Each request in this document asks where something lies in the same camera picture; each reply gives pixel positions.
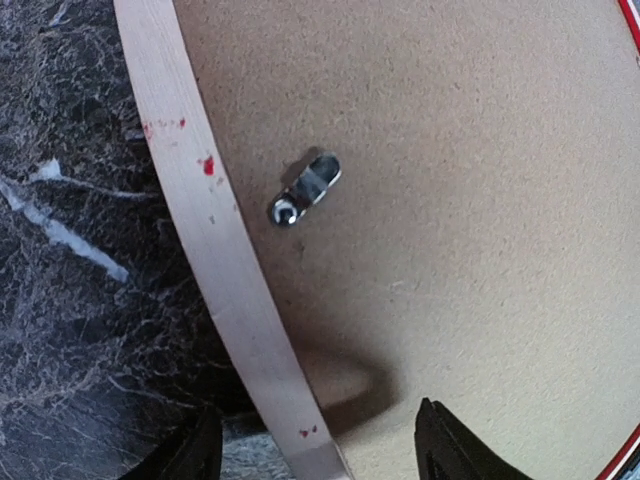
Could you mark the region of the metal frame turn clip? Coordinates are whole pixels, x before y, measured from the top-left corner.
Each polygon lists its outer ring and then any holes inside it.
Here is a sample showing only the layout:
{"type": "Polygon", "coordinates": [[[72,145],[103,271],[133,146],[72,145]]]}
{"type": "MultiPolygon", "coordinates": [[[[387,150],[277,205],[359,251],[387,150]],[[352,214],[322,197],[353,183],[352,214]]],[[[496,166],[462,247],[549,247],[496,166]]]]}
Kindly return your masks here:
{"type": "Polygon", "coordinates": [[[272,201],[270,220],[279,227],[294,226],[317,205],[341,177],[337,156],[330,152],[316,155],[272,201]]]}

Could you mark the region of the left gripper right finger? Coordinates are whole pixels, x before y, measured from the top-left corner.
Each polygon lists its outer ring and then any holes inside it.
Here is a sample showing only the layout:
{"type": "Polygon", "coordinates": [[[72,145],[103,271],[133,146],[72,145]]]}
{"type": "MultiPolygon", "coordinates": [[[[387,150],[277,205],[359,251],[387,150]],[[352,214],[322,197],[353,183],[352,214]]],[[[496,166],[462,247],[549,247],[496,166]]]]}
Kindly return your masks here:
{"type": "Polygon", "coordinates": [[[414,443],[420,479],[530,480],[439,401],[422,399],[415,420],[414,443]]]}

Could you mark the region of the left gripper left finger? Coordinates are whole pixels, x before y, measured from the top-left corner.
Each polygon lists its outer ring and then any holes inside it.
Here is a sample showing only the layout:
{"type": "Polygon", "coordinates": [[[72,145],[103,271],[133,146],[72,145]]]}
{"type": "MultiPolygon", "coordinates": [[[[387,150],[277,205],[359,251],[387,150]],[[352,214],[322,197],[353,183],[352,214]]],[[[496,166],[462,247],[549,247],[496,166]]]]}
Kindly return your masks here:
{"type": "Polygon", "coordinates": [[[214,408],[188,417],[121,480],[212,479],[221,475],[222,422],[214,408]]]}

